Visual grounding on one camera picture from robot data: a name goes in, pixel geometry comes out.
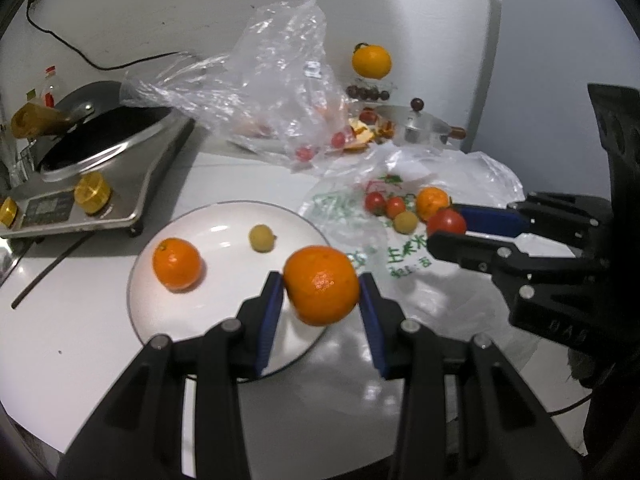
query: stove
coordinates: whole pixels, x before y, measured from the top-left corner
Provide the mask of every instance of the stove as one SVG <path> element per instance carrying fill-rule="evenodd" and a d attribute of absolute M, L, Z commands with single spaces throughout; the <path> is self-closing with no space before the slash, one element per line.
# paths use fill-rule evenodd
<path fill-rule="evenodd" d="M 193 120 L 172 108 L 116 106 L 76 125 L 10 190 L 0 237 L 117 228 L 139 234 L 145 205 L 192 130 Z"/>

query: gold knob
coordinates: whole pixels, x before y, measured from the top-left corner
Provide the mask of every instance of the gold knob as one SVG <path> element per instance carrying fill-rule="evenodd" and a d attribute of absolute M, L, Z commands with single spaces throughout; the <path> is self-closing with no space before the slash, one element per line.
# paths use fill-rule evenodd
<path fill-rule="evenodd" d="M 99 171 L 84 174 L 74 189 L 76 203 L 88 215 L 95 215 L 107 205 L 111 197 L 111 186 Z"/>
<path fill-rule="evenodd" d="M 0 222 L 2 222 L 7 229 L 9 229 L 15 221 L 15 217 L 18 216 L 18 205 L 15 200 L 8 196 L 2 202 L 0 206 Z"/>

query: plastic bottle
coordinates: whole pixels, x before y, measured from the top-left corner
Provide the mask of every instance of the plastic bottle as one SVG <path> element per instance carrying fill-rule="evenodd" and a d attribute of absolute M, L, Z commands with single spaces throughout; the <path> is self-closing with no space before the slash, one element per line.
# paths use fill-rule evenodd
<path fill-rule="evenodd" d="M 56 67 L 50 66 L 45 70 L 44 87 L 40 92 L 40 99 L 45 106 L 53 108 L 66 95 L 66 87 L 60 76 L 56 75 Z"/>

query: orange on plate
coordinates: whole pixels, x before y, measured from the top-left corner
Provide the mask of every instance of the orange on plate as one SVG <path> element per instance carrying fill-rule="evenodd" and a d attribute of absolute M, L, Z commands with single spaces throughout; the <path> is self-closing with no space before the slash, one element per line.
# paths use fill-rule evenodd
<path fill-rule="evenodd" d="M 439 187 L 425 187 L 420 190 L 415 199 L 415 212 L 420 219 L 426 222 L 440 209 L 449 207 L 451 200 Z"/>
<path fill-rule="evenodd" d="M 383 46 L 360 43 L 351 57 L 351 66 L 361 77 L 382 79 L 391 72 L 391 55 Z"/>
<path fill-rule="evenodd" d="M 200 253 L 181 238 L 162 240 L 154 251 L 152 262 L 156 277 L 172 292 L 189 288 L 202 273 Z"/>
<path fill-rule="evenodd" d="M 358 303 L 356 271 L 348 257 L 334 248 L 309 246 L 296 251 L 284 264 L 282 275 L 291 304 L 308 325 L 340 321 Z"/>

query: wall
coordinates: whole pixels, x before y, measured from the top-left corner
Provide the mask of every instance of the wall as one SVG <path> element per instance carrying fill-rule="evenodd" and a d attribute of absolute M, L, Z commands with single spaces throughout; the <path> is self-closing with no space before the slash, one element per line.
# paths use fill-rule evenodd
<path fill-rule="evenodd" d="M 614 0 L 503 0 L 475 150 L 528 190 L 609 197 L 587 83 L 640 88 L 640 41 Z"/>
<path fill-rule="evenodd" d="M 228 50 L 254 7 L 274 1 L 43 0 L 33 18 L 98 63 L 120 64 L 168 50 L 188 48 L 205 54 Z M 481 108 L 476 94 L 490 1 L 499 6 L 501 0 L 318 1 L 328 20 L 329 59 L 345 81 L 353 77 L 353 46 L 361 41 L 381 43 L 394 58 L 388 79 L 399 87 L 396 102 L 408 104 L 420 96 L 428 111 L 463 126 L 471 111 Z M 495 27 L 492 34 L 489 44 L 495 43 Z M 53 38 L 33 30 L 22 8 L 0 42 L 0 92 L 8 115 L 23 104 L 25 93 L 41 82 L 51 64 L 71 89 L 123 75 L 91 69 Z M 481 78 L 480 85 L 487 86 L 487 78 Z"/>

